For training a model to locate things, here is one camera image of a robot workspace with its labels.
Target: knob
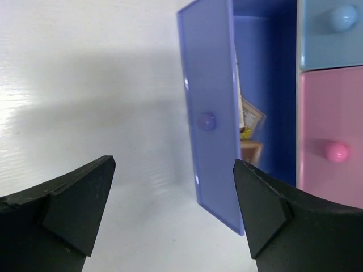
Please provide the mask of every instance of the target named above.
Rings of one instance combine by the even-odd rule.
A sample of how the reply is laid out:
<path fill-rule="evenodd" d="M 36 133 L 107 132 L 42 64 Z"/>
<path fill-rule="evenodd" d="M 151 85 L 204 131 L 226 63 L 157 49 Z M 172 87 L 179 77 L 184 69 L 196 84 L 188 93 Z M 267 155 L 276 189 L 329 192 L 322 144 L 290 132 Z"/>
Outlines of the knob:
<path fill-rule="evenodd" d="M 327 159 L 333 163 L 344 162 L 349 155 L 347 146 L 340 142 L 331 142 L 326 146 Z"/>
<path fill-rule="evenodd" d="M 358 21 L 358 11 L 353 5 L 334 8 L 330 13 L 330 25 L 336 32 L 351 29 Z"/>
<path fill-rule="evenodd" d="M 216 118 L 212 113 L 205 112 L 198 116 L 197 124 L 201 130 L 213 130 L 214 128 L 216 128 Z"/>

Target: colorful chest of drawers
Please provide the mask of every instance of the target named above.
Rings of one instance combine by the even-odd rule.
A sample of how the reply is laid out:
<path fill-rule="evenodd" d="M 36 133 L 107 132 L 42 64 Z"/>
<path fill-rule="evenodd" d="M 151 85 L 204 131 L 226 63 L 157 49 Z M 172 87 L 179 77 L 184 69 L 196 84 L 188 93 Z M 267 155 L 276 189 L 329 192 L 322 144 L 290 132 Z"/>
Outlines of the colorful chest of drawers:
<path fill-rule="evenodd" d="M 179 11 L 198 201 L 235 232 L 238 76 L 266 115 L 252 137 L 263 144 L 258 167 L 363 207 L 363 67 L 351 67 L 363 65 L 362 11 L 360 0 L 196 0 Z"/>

